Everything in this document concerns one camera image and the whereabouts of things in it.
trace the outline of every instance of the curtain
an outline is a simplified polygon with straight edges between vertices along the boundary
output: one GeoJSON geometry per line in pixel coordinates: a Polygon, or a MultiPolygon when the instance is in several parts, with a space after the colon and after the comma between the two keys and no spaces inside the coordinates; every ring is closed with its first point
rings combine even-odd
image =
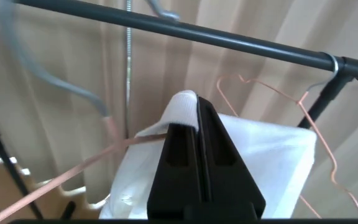
{"type": "MultiPolygon", "coordinates": [[[[123,0],[92,1],[119,9],[123,0]]],[[[181,21],[280,44],[358,58],[358,1],[166,0],[181,21]]],[[[152,15],[145,1],[132,10],[152,15]]],[[[27,6],[16,6],[16,28],[36,61],[51,74],[100,96],[129,136],[156,122],[176,92],[193,90],[232,115],[216,91],[220,75],[258,78],[300,97],[329,72],[188,40],[132,30],[132,68],[126,113],[126,28],[27,6]]],[[[296,126],[301,111],[258,84],[225,80],[222,89],[246,119],[296,126]]],[[[305,101],[310,107],[322,89],[305,101]]],[[[339,163],[337,179],[358,198],[358,81],[347,84],[317,125],[339,163]]],[[[100,115],[84,99],[35,78],[0,35],[0,132],[7,150],[37,182],[55,177],[109,144],[100,115]]],[[[86,186],[89,203],[104,199],[123,153],[86,169],[62,187],[86,186]]],[[[329,181],[331,163],[318,144],[303,195],[323,217],[358,217],[348,196],[329,181]]],[[[314,217],[299,202],[294,217],[314,217]]]]}

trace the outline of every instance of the hanger hook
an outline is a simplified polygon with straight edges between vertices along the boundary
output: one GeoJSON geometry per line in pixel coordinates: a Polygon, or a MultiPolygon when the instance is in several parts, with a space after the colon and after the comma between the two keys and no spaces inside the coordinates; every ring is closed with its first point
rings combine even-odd
{"type": "Polygon", "coordinates": [[[173,11],[168,11],[165,10],[161,5],[160,2],[158,0],[146,0],[147,3],[149,4],[149,6],[153,9],[153,12],[158,15],[160,18],[166,18],[166,19],[170,19],[173,21],[179,21],[180,20],[180,16],[173,12],[173,11]]]}
{"type": "Polygon", "coordinates": [[[329,53],[327,53],[327,52],[322,52],[322,53],[328,55],[328,56],[331,58],[331,60],[334,62],[334,71],[333,71],[333,74],[332,74],[331,77],[328,78],[327,80],[309,86],[309,88],[306,90],[306,92],[309,92],[312,88],[314,88],[314,87],[316,87],[316,86],[324,85],[324,84],[330,82],[330,81],[331,81],[333,78],[335,78],[335,76],[338,74],[339,65],[338,65],[338,61],[336,60],[336,58],[335,58],[333,55],[331,55],[331,54],[329,54],[329,53]]]}

